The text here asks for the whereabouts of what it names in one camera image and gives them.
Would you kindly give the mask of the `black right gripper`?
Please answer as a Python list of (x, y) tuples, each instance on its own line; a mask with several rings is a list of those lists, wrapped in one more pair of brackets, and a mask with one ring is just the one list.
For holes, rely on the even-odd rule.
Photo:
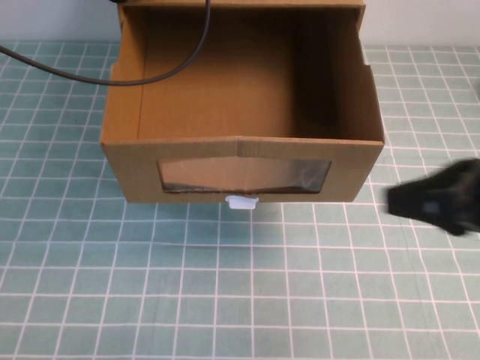
[(426, 178), (404, 181), (386, 191), (387, 212), (399, 218), (423, 221), (453, 236), (479, 231), (479, 159), (452, 163)]

